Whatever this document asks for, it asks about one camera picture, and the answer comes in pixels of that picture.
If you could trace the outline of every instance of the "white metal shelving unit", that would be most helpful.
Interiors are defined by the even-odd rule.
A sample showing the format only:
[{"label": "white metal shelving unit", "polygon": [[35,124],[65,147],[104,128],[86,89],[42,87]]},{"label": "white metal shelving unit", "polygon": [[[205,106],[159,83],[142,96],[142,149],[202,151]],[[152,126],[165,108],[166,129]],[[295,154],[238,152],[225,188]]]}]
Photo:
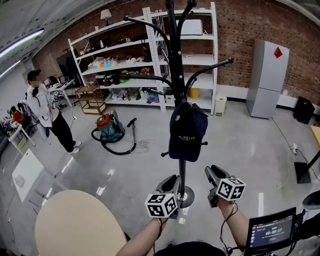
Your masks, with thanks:
[{"label": "white metal shelving unit", "polygon": [[[174,13],[179,16],[183,13],[184,10],[175,10]],[[151,12],[149,7],[142,9],[143,16],[136,17],[136,19],[142,19],[148,22],[153,22],[154,19],[162,19],[168,16],[168,13],[166,11],[159,11],[159,12]],[[212,41],[212,47],[213,47],[213,54],[194,54],[194,53],[183,53],[182,55],[182,63],[183,65],[196,65],[196,66],[211,66],[213,64],[218,63],[218,35],[217,35],[217,18],[216,18],[216,8],[214,2],[211,2],[211,8],[210,9],[204,9],[204,8],[198,8],[193,9],[193,12],[195,15],[205,15],[205,16],[211,16],[212,20],[212,34],[203,34],[203,35],[182,35],[181,40],[211,40]],[[86,34],[74,41],[68,40],[70,49],[72,51],[72,55],[76,64],[76,67],[78,69],[78,72],[80,74],[81,80],[84,85],[87,85],[84,79],[84,76],[90,75],[90,74],[96,74],[99,72],[105,72],[105,71],[112,71],[112,70],[121,70],[121,69],[129,69],[129,68],[135,68],[135,67],[153,67],[154,74],[156,76],[162,76],[161,74],[161,66],[167,66],[168,64],[164,60],[163,56],[158,55],[158,48],[160,45],[160,42],[163,41],[162,37],[159,37],[158,34],[155,33],[153,28],[149,26],[145,26],[147,37],[148,39],[144,40],[144,43],[149,44],[150,52],[151,52],[151,58],[152,62],[138,62],[138,63],[126,63],[125,60],[118,61],[118,65],[112,66],[112,67],[96,67],[91,68],[86,71],[81,71],[80,69],[80,61],[87,57],[92,57],[96,54],[100,54],[107,51],[112,51],[114,49],[119,48],[125,48],[130,47],[133,45],[139,45],[142,44],[141,41],[135,41],[135,42],[127,42],[123,44],[114,45],[111,47],[105,47],[103,49],[96,50],[91,53],[84,54],[82,56],[75,56],[74,51],[74,45],[82,40],[87,40],[90,37],[99,35],[101,33],[107,33],[111,30],[127,26],[129,24],[132,24],[131,21],[120,21],[114,24],[111,24],[109,26],[103,27],[101,29],[98,29],[96,31],[93,31],[89,34]],[[184,79],[187,81],[191,73],[184,73]],[[100,86],[101,89],[115,89],[115,88],[139,88],[139,87],[156,87],[159,91],[163,92],[168,85],[166,83],[162,83],[161,81],[155,81],[155,80],[138,80],[138,79],[131,79],[125,83],[120,83],[118,85],[111,85],[111,86]],[[197,81],[194,83],[193,88],[199,88],[199,89],[207,89],[210,92],[208,94],[201,96],[200,98],[188,98],[188,101],[191,103],[197,103],[197,105],[206,110],[210,110],[211,114],[214,113],[214,107],[215,107],[215,98],[216,98],[216,90],[217,90],[217,69],[214,69],[212,74],[203,73],[200,76],[198,76]],[[146,103],[145,98],[141,98],[140,100],[114,100],[109,99],[106,104],[121,104],[121,105],[143,105],[143,106],[158,106],[160,107],[161,111],[166,111],[166,107],[172,107],[174,106],[173,103],[166,103],[165,98],[161,95],[159,95],[159,103]]]}]

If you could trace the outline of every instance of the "vacuum hose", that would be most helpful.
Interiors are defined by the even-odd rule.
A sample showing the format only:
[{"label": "vacuum hose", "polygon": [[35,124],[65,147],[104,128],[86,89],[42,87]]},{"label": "vacuum hose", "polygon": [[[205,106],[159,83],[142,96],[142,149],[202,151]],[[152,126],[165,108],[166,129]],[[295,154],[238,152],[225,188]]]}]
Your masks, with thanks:
[{"label": "vacuum hose", "polygon": [[132,147],[130,150],[126,151],[126,152],[115,152],[115,151],[113,151],[112,149],[110,149],[110,148],[107,147],[107,143],[115,143],[115,142],[120,141],[120,140],[124,137],[125,131],[123,131],[123,134],[122,134],[120,137],[118,137],[117,139],[115,139],[115,140],[113,140],[113,141],[108,141],[108,142],[103,139],[102,134],[100,135],[100,139],[97,138],[97,137],[94,135],[95,132],[98,132],[98,131],[99,131],[98,128],[95,128],[95,129],[91,132],[91,136],[92,136],[92,138],[94,138],[96,141],[101,142],[102,146],[103,146],[106,150],[108,150],[110,153],[115,154],[115,155],[118,155],[118,156],[128,155],[128,154],[130,154],[132,151],[135,150],[136,145],[137,145],[137,142],[136,142],[136,132],[135,132],[135,129],[136,129],[135,121],[136,121],[136,120],[137,120],[137,118],[132,119],[132,120],[128,123],[128,125],[127,125],[127,127],[130,127],[130,126],[132,125],[133,147]]}]

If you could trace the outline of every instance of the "silver refrigerator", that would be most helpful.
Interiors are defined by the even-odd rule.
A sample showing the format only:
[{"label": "silver refrigerator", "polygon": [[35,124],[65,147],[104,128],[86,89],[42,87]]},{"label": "silver refrigerator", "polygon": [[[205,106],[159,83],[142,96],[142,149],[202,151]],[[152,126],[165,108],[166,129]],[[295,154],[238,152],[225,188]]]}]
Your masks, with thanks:
[{"label": "silver refrigerator", "polygon": [[251,81],[246,97],[250,116],[270,119],[276,109],[284,85],[289,49],[256,39]]}]

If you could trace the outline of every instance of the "beige round tabletop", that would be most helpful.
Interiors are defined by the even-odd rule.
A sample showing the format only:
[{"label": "beige round tabletop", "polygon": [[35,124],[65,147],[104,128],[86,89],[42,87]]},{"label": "beige round tabletop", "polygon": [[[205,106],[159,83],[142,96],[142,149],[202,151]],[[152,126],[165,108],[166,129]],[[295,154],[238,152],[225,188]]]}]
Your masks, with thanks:
[{"label": "beige round tabletop", "polygon": [[65,190],[41,208],[35,243],[41,256],[114,256],[126,239],[102,202],[83,191]]}]

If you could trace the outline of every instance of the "vacuum cleaner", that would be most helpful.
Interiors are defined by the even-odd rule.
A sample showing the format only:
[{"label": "vacuum cleaner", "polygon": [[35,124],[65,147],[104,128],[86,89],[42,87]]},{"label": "vacuum cleaner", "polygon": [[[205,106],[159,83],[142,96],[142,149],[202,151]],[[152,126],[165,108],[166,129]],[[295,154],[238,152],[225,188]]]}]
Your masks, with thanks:
[{"label": "vacuum cleaner", "polygon": [[[125,129],[123,124],[118,119],[118,114],[115,110],[112,113],[104,114],[99,117],[96,121],[96,128],[91,132],[92,138],[96,141],[101,142],[102,146],[108,150],[110,153],[123,156],[130,154],[135,150],[137,142],[136,142],[136,126],[135,121],[137,118],[132,119],[126,127],[130,127],[132,125],[133,132],[133,147],[126,152],[115,152],[112,149],[107,147],[107,143],[116,143],[120,141],[125,136]],[[100,138],[97,138],[94,133],[100,132]]]}]

